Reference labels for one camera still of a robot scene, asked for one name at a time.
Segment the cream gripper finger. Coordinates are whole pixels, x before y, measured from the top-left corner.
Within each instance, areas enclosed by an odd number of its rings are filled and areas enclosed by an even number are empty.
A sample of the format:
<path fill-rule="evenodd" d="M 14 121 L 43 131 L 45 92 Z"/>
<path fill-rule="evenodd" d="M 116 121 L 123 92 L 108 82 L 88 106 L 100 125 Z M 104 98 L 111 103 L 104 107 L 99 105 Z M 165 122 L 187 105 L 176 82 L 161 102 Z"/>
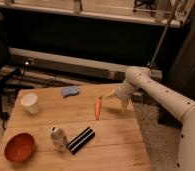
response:
<path fill-rule="evenodd" d="M 121 102 L 121 106 L 122 106 L 121 111 L 122 111 L 122 113 L 126 113 L 127 112 L 128 105 L 129 105 L 129 100 Z"/>
<path fill-rule="evenodd" d="M 114 91 L 108 93 L 108 94 L 105 96 L 105 99 L 109 99 L 109 98 L 113 98 L 113 97 L 115 97 L 115 92 L 114 92 Z"/>

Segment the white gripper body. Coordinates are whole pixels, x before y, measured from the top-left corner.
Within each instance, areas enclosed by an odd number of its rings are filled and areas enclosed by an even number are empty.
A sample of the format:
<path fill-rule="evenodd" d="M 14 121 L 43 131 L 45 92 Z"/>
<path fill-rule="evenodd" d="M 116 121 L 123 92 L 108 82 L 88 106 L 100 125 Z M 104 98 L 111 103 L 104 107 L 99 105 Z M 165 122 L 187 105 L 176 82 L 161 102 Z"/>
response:
<path fill-rule="evenodd" d="M 115 90 L 115 95 L 122 101 L 127 102 L 132 97 L 133 93 L 138 89 L 137 86 L 131 84 L 128 80 L 124 80 Z"/>

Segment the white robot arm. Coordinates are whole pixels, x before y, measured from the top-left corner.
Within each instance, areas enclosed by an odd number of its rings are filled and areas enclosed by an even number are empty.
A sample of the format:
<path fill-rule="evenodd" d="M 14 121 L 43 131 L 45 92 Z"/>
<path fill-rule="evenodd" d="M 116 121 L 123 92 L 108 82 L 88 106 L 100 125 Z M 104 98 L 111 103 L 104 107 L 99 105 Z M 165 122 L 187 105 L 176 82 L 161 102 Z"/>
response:
<path fill-rule="evenodd" d="M 124 81 L 106 98 L 118 98 L 125 111 L 138 89 L 147 92 L 182 123 L 176 171 L 195 171 L 195 101 L 153 80 L 149 68 L 138 66 L 129 67 Z"/>

